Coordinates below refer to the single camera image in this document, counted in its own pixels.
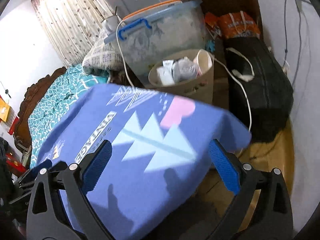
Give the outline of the pink white paper cup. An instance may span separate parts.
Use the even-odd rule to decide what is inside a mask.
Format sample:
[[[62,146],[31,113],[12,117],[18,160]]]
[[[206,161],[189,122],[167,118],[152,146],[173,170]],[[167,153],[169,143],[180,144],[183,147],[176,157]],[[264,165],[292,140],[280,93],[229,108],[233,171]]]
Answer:
[[[201,76],[212,67],[212,56],[206,50],[201,49],[197,52],[197,55],[193,59],[193,63],[196,65],[197,76]]]

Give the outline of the beige plastic trash bin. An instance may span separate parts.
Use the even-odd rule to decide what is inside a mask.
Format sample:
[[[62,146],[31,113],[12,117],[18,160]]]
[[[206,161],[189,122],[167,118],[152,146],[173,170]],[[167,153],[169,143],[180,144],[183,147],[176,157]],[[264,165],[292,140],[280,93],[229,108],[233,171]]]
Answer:
[[[148,80],[155,90],[211,104],[214,60],[214,55],[204,49],[183,50],[155,64]]]

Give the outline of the blue printed tablecloth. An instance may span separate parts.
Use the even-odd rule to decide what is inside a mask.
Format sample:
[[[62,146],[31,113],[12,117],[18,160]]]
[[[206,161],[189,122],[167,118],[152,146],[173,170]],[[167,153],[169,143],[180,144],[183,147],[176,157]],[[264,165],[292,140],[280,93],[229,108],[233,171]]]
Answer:
[[[213,139],[236,152],[251,134],[225,109],[103,83],[72,104],[42,143],[37,162],[79,163],[110,141],[111,159],[87,198],[116,239],[140,239],[196,191],[212,164]]]

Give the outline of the carved wooden headboard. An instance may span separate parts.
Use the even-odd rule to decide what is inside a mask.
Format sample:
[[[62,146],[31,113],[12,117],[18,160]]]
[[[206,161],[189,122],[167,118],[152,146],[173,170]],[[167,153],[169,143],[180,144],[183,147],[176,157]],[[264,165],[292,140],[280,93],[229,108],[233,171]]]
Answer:
[[[39,79],[35,84],[32,84],[24,95],[24,100],[20,105],[20,110],[17,114],[19,120],[14,128],[14,143],[16,148],[22,153],[29,150],[31,146],[31,136],[28,126],[28,118],[35,109],[39,101],[44,97],[48,88],[61,75],[65,74],[66,67],[56,69],[52,75],[46,75]]]

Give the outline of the red gift box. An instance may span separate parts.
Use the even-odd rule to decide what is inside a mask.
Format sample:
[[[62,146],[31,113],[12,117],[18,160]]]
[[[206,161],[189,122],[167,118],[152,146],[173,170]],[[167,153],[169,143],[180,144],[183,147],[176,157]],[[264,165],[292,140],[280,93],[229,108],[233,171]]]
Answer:
[[[23,175],[27,169],[11,153],[6,154],[6,163],[9,171],[16,177]]]

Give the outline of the teal patterned bed quilt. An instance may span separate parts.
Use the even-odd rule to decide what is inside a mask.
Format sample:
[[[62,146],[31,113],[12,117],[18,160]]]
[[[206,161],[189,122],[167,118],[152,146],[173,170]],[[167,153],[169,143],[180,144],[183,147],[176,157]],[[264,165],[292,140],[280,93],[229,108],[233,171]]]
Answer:
[[[72,65],[65,74],[56,78],[28,118],[32,146],[31,168],[36,165],[42,143],[71,105],[94,85],[109,81],[108,70],[98,75],[86,75],[81,64]]]

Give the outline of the black bag on floor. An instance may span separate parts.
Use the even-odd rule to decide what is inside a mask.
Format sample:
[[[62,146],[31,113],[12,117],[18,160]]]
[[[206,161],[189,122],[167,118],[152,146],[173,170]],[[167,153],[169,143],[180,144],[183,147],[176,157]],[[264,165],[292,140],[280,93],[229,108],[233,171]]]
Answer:
[[[272,142],[285,128],[293,106],[293,88],[266,44],[256,37],[223,42],[229,111],[250,129],[252,142]]]

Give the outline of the beige patterned pillow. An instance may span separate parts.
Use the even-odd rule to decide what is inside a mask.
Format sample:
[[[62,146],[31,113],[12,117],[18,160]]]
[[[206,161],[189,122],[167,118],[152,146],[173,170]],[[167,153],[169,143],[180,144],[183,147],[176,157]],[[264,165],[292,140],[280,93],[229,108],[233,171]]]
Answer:
[[[97,41],[83,59],[84,74],[108,77],[111,71],[119,72],[124,69],[121,55],[116,52],[111,43],[105,44],[104,39],[107,37],[106,30],[102,28]]]

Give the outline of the small light blue carton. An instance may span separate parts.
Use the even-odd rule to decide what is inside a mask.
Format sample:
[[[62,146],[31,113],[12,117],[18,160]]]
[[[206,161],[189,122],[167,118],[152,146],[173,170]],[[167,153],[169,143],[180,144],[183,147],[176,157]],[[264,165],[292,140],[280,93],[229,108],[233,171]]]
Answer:
[[[162,61],[162,66],[157,68],[157,78],[162,86],[172,86],[175,84],[172,75],[172,67],[174,62],[174,60],[164,60]]]

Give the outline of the clear storage box blue lid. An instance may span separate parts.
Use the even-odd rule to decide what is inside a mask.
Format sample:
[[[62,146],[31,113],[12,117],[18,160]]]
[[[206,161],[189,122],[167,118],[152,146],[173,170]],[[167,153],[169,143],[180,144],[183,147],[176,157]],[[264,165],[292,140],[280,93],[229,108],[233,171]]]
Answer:
[[[201,0],[170,5],[119,28],[104,39],[121,50],[125,62],[141,80],[171,54],[203,49],[208,40]]]

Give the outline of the orange plastic bag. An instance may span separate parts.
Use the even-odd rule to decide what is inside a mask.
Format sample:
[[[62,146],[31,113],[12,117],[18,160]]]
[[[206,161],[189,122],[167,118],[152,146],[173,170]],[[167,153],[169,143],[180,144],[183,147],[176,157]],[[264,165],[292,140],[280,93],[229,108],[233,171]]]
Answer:
[[[208,12],[204,16],[206,27],[214,37],[224,39],[236,37],[260,38],[256,22],[246,12],[228,13],[220,17]]]

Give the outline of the floral striped curtain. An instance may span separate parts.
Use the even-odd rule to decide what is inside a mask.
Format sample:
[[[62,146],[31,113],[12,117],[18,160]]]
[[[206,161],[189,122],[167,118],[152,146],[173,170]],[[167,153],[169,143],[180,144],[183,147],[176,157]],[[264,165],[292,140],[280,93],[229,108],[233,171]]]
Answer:
[[[105,0],[31,0],[37,18],[66,66],[79,64],[112,15]]]

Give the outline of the red yellow wall calendar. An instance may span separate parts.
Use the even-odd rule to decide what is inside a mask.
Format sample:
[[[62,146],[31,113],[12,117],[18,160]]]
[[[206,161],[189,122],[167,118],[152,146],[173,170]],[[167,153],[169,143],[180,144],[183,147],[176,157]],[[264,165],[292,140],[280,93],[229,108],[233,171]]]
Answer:
[[[13,108],[3,100],[3,98],[0,98],[0,107],[1,127],[3,127],[9,135],[13,135],[15,127],[19,121],[19,117]]]

